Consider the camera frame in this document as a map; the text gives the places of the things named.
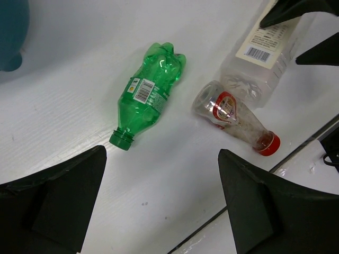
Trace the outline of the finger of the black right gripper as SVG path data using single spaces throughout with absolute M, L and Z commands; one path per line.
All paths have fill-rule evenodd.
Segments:
M 338 33 L 314 46 L 296 58 L 298 65 L 338 66 Z
M 279 0 L 260 21 L 260 28 L 268 28 L 312 12 L 338 16 L 338 0 Z

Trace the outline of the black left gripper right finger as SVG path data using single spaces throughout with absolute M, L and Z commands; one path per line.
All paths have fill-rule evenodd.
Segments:
M 233 152 L 218 155 L 238 253 L 338 253 L 338 196 L 265 171 Z

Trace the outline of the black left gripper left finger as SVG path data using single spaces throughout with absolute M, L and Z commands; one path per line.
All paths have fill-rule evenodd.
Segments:
M 95 146 L 1 184 L 1 253 L 80 253 L 106 160 Z

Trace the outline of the square clear labelled bottle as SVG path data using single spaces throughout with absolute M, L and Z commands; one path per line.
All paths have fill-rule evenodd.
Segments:
M 299 18 L 260 27 L 276 5 L 276 1 L 263 2 L 252 25 L 221 65 L 221 83 L 251 108 L 267 103 L 296 51 Z

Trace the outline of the clear bottle red cap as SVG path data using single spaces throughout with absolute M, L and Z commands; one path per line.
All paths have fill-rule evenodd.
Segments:
M 196 115 L 247 143 L 262 156 L 271 156 L 280 147 L 280 138 L 266 129 L 242 101 L 216 80 L 198 93 L 192 109 Z

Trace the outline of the green plastic bottle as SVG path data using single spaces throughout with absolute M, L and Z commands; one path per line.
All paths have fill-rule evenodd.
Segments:
M 156 42 L 149 47 L 118 100 L 118 126 L 109 139 L 112 145 L 129 150 L 134 137 L 158 121 L 185 65 L 185 55 L 174 52 L 173 44 Z

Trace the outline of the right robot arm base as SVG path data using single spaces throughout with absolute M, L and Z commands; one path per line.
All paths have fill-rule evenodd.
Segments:
M 338 128 L 329 133 L 320 142 L 325 150 L 323 155 L 324 164 L 335 167 L 338 171 Z

